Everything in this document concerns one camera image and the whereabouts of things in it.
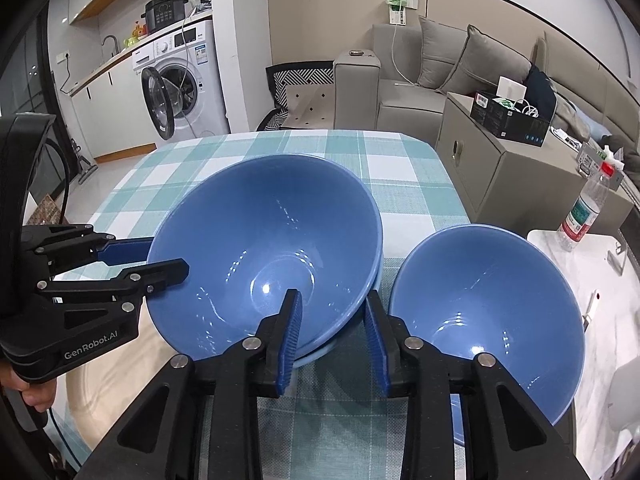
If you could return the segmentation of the person's left hand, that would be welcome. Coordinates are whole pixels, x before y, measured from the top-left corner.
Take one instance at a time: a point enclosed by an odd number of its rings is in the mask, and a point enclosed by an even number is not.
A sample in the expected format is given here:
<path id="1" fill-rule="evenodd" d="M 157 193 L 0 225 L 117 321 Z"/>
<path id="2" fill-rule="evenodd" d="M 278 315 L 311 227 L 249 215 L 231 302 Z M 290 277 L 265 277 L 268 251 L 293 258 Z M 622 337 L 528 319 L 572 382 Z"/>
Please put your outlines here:
<path id="1" fill-rule="evenodd" d="M 47 411 L 53 405 L 56 388 L 58 388 L 55 378 L 43 384 L 25 382 L 17 376 L 12 366 L 7 362 L 0 364 L 0 382 L 2 388 L 21 393 L 24 402 L 39 413 Z"/>

